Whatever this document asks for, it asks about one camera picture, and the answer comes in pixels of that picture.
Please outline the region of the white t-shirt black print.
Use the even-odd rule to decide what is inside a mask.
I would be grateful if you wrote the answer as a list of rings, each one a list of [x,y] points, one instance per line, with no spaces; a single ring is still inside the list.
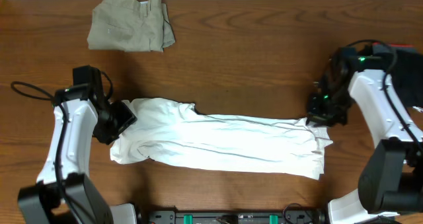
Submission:
[[[196,112],[193,103],[165,98],[126,101],[137,122],[110,149],[111,160],[131,164],[152,159],[176,167],[235,172],[286,173],[319,179],[326,128],[304,118],[279,120]]]

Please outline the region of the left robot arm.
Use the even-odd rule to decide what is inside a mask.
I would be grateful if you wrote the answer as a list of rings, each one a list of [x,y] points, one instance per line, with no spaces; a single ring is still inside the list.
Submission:
[[[90,65],[76,67],[72,87],[45,94],[54,107],[54,134],[35,185],[19,191],[26,223],[137,223],[133,204],[108,205],[89,178],[92,139],[109,145],[137,120],[122,101],[109,101],[106,76]]]

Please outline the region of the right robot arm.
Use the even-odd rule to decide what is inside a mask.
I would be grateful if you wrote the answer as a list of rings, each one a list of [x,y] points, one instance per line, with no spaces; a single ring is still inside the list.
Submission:
[[[307,123],[346,124],[357,104],[375,150],[349,194],[329,201],[327,223],[393,223],[422,211],[422,130],[409,108],[422,107],[422,54],[371,42],[337,49],[307,101]]]

